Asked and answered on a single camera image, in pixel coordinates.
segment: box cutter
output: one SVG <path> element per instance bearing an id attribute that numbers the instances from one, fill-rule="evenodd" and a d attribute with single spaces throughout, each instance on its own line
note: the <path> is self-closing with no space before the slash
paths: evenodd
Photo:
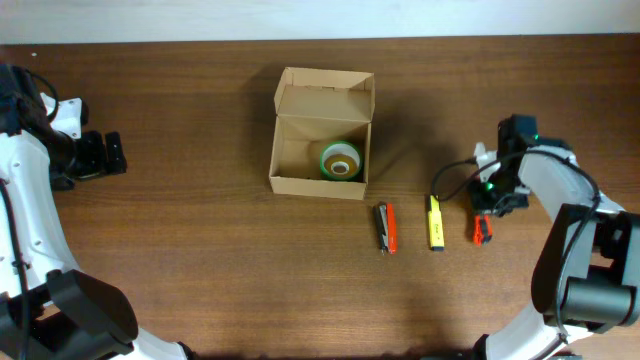
<path id="1" fill-rule="evenodd" d="M 378 241 L 382 254 L 388 252 L 395 254 L 398 249 L 398 238 L 396 236 L 396 216 L 393 212 L 393 205 L 381 202 L 373 207 L 373 218 L 376 221 Z"/>

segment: packing tape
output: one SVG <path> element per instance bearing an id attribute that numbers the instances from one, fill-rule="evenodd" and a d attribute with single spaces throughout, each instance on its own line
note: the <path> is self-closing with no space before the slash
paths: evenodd
<path id="1" fill-rule="evenodd" d="M 353 144 L 338 141 L 329 144 L 320 159 L 322 173 L 331 180 L 349 180 L 362 169 L 362 156 Z"/>

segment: red utility knife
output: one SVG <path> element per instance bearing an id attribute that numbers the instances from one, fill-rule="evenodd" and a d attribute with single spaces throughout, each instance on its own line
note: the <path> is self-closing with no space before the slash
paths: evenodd
<path id="1" fill-rule="evenodd" d="M 394 254 L 398 250 L 398 238 L 396 237 L 396 215 L 391 204 L 387 204 L 387 227 L 389 228 L 389 253 Z"/>
<path id="2" fill-rule="evenodd" d="M 473 242 L 478 246 L 482 246 L 491 241 L 492 237 L 493 229 L 491 228 L 491 222 L 489 222 L 489 216 L 486 214 L 476 215 Z"/>

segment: box flap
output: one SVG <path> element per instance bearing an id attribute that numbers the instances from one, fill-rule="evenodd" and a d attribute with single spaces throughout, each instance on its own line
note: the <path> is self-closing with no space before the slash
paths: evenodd
<path id="1" fill-rule="evenodd" d="M 307 180 L 279 176 L 271 176 L 269 180 L 271 188 L 276 194 L 362 200 L 367 189 L 367 184 L 357 182 Z"/>
<path id="2" fill-rule="evenodd" d="M 275 95 L 281 116 L 370 122 L 373 74 L 353 71 L 286 68 Z"/>

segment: white wall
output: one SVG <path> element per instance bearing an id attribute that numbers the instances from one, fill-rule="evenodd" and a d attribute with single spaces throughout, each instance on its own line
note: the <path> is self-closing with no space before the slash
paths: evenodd
<path id="1" fill-rule="evenodd" d="M 0 0 L 0 43 L 640 32 L 640 0 Z"/>

